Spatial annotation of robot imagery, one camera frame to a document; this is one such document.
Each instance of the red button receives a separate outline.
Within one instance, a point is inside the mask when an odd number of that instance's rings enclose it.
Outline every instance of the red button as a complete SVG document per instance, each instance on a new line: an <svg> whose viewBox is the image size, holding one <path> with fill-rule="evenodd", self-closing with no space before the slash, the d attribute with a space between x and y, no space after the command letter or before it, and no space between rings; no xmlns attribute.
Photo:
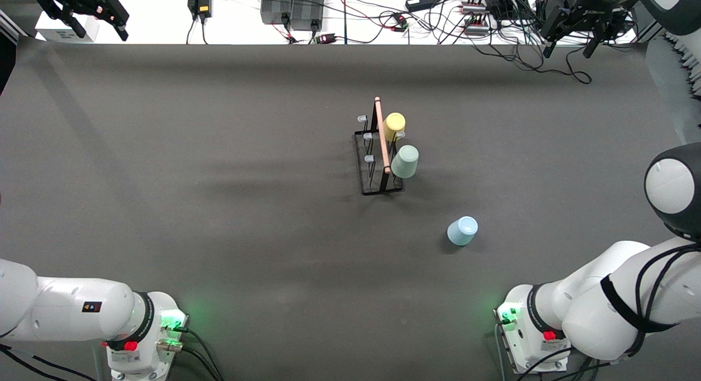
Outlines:
<svg viewBox="0 0 701 381"><path fill-rule="evenodd" d="M127 341L124 343L124 350L125 351L136 351L136 348L138 346L138 343L136 341Z"/></svg>
<svg viewBox="0 0 701 381"><path fill-rule="evenodd" d="M555 334L553 331L545 331L543 332L543 338L545 339L545 341L551 341L551 339L558 338L558 335Z"/></svg>

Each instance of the gray table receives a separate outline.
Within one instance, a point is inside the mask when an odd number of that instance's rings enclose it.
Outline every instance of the gray table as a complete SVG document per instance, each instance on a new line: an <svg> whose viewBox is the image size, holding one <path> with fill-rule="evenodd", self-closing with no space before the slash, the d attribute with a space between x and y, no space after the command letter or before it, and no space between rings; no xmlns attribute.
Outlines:
<svg viewBox="0 0 701 381"><path fill-rule="evenodd" d="M679 140L644 57L573 62L594 84L466 47L24 40L0 97L2 256L170 293L229 379L496 380L511 287L670 237L642 181ZM376 95L421 152L391 197L362 197L353 160ZM465 214L480 233L456 251ZM698 326L599 380L695 377ZM94 374L88 343L26 346ZM173 380L205 378L178 358Z"/></svg>

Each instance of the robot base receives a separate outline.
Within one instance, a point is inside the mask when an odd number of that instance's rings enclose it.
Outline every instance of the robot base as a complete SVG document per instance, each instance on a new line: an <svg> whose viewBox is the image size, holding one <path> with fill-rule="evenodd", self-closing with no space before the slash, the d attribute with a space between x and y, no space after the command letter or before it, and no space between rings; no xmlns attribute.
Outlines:
<svg viewBox="0 0 701 381"><path fill-rule="evenodd" d="M164 381L170 373L175 352L159 351L156 343L163 340L179 342L182 333L166 331L163 326L170 319L177 319L179 326L184 326L187 317L168 294L149 292L148 296L153 301L153 325L139 342L139 348L136 351L107 348L107 363L115 381Z"/></svg>
<svg viewBox="0 0 701 381"><path fill-rule="evenodd" d="M532 288L532 285L519 285L511 289L504 303L494 310L498 321L511 320L511 323L502 325L501 329L504 346L516 374L525 373L542 358L571 346L568 339L545 341L543 333L533 325L526 309L526 299ZM569 352L553 356L534 368L531 373L567 371L568 356Z"/></svg>

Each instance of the black sticker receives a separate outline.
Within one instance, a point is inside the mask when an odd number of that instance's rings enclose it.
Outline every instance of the black sticker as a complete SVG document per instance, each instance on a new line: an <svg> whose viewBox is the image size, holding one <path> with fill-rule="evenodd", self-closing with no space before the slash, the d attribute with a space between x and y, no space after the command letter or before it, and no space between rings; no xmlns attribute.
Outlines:
<svg viewBox="0 0 701 381"><path fill-rule="evenodd" d="M100 312L102 302L85 302L83 303L83 312Z"/></svg>

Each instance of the green light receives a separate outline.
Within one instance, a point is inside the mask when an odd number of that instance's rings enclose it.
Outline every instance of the green light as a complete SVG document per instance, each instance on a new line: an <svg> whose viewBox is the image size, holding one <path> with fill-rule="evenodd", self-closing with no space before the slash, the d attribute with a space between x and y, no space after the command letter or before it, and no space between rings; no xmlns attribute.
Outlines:
<svg viewBox="0 0 701 381"><path fill-rule="evenodd" d="M185 323L185 313L178 309L166 310L160 314L161 328L177 328Z"/></svg>

